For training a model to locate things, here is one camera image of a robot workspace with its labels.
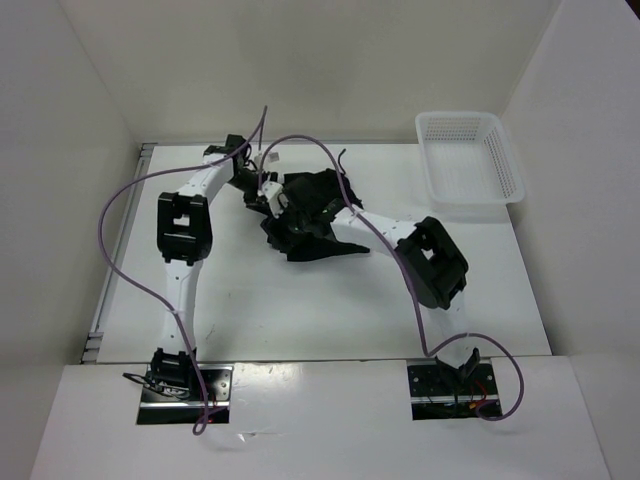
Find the black shorts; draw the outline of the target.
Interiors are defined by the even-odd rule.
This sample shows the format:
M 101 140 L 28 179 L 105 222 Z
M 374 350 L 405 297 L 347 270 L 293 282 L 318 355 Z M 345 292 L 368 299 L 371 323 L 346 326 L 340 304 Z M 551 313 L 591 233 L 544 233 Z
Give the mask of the black shorts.
M 274 216 L 262 202 L 256 204 L 256 210 L 265 215 L 261 228 L 267 243 L 289 262 L 370 252 L 365 246 L 338 241 L 330 227 L 337 213 L 346 207 L 345 199 L 358 208 L 363 206 L 343 168 L 284 175 L 265 172 L 262 177 L 264 182 L 283 186 L 285 207 L 279 216 Z

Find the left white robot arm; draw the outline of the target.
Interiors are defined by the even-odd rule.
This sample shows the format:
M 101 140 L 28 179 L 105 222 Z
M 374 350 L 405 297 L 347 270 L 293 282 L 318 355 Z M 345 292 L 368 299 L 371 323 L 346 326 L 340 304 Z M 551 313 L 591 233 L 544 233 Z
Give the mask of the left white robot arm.
M 229 184 L 243 193 L 248 209 L 271 216 L 269 207 L 259 200 L 256 165 L 250 153 L 251 146 L 244 137 L 230 134 L 224 145 L 211 145 L 205 150 L 203 160 L 214 161 L 214 166 L 198 171 L 178 190 L 164 192 L 158 198 L 156 243 L 164 262 L 164 298 L 169 305 L 151 360 L 149 382 L 156 390 L 180 400 L 209 397 L 193 360 L 197 351 L 197 284 L 214 244 L 210 205 Z

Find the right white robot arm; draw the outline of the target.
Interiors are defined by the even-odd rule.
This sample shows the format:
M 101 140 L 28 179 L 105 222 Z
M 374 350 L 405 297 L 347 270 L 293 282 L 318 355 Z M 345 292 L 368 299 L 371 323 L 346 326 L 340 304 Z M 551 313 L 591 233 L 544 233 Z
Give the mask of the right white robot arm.
M 447 336 L 465 330 L 461 300 L 469 264 L 442 223 L 394 220 L 366 211 L 342 173 L 269 174 L 261 227 L 288 261 L 382 253 L 397 262 L 411 300 L 443 317 Z

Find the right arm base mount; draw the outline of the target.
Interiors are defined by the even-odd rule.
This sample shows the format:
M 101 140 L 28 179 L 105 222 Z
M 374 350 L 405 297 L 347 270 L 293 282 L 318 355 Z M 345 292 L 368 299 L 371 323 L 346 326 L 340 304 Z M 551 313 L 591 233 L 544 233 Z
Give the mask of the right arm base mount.
M 407 378 L 414 421 L 489 418 L 502 415 L 494 370 L 482 361 L 461 387 L 447 385 L 434 361 L 408 362 Z

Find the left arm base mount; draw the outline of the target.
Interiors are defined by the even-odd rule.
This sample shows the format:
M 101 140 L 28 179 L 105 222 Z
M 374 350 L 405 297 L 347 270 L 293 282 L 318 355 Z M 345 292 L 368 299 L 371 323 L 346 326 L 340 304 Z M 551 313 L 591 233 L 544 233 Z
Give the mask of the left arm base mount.
M 209 425 L 229 423 L 233 380 L 231 364 L 201 365 L 201 373 L 208 391 Z M 122 376 L 141 387 L 136 423 L 138 425 L 191 424 L 204 416 L 204 399 L 198 384 L 194 390 L 151 383 L 150 369 L 144 375 L 125 372 Z

